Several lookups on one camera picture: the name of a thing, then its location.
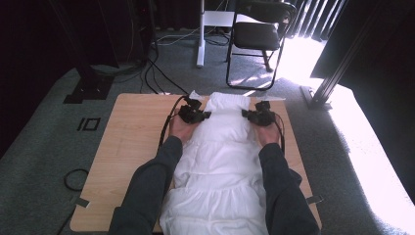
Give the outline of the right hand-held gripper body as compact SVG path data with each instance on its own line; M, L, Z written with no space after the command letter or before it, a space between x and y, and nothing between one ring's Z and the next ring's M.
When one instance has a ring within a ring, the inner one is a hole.
M259 101L255 105L255 121L259 126L268 126L271 123L279 127L284 127L282 118L270 110L270 103L268 101Z

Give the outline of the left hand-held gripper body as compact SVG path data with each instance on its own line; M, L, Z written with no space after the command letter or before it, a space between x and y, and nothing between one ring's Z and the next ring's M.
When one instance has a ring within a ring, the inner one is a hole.
M200 107L202 102L197 99L192 99L189 95L186 95L184 100L186 104L180 107L178 115L184 122L194 124L198 118L198 112L201 111Z

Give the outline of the white skirt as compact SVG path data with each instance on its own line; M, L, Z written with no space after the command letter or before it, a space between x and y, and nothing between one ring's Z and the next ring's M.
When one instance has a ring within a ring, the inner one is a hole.
M242 116L251 99L215 92L174 171L160 225L164 235L268 235L259 146Z

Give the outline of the person's left hand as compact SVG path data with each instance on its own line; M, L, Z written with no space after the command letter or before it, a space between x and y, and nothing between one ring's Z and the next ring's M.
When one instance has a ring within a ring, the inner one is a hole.
M178 109L173 111L173 116L169 121L169 135L179 138L182 144L185 144L191 139L198 126L185 122L178 113Z

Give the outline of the person's right hand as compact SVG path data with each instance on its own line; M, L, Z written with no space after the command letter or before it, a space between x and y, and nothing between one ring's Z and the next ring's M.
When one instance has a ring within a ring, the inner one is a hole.
M267 144L280 143L281 134L275 122L267 126L259 126L254 124L254 131L256 133L257 140L262 147Z

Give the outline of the metal profile stand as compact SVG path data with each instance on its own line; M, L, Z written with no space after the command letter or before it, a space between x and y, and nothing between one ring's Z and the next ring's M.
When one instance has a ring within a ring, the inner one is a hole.
M372 24L372 20L365 22L353 40L352 44L350 45L349 49L347 50L346 55L342 58L339 66L336 68L334 74L331 77L325 78L316 91L314 91L309 86L302 86L300 88L303 98L311 110L331 109L331 105L328 103L328 100L333 93L336 85L340 82L346 73L346 70L351 65L351 62L357 55L360 47L363 45L363 42L368 36L368 32Z

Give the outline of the black folding chair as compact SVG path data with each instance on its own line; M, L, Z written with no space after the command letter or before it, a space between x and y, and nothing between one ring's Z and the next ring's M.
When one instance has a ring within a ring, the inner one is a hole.
M242 90L266 91L276 80L285 39L297 18L297 8L281 0L239 0L231 25L230 39L226 55L226 77L228 87ZM266 87L249 87L241 83L233 84L230 79L233 56L255 57L255 54L234 53L233 48L259 51L265 69L272 73Z

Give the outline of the black stand with base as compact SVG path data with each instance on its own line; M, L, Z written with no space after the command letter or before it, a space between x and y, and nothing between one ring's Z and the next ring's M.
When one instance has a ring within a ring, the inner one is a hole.
M106 100L114 77L97 74L89 65L81 42L60 0L46 0L46 6L52 18L53 28L79 75L79 81L64 103L81 104L84 100Z

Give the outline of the dark pleated curtain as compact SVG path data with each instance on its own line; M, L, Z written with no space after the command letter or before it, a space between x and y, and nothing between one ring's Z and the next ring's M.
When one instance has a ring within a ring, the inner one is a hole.
M297 18L288 32L289 38L326 41L341 15L347 0L284 0L297 8Z

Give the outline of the white desk frame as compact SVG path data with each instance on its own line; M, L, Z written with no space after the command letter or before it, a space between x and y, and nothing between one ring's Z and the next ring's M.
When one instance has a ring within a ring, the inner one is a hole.
M206 0L200 1L200 26L199 26L199 43L196 67L201 69L205 65L205 51L206 51L206 40L205 40L205 27L228 27L232 26L234 17L234 10L236 9L236 3L238 0L220 0L224 2L225 6L218 6L215 10L207 10L205 8Z

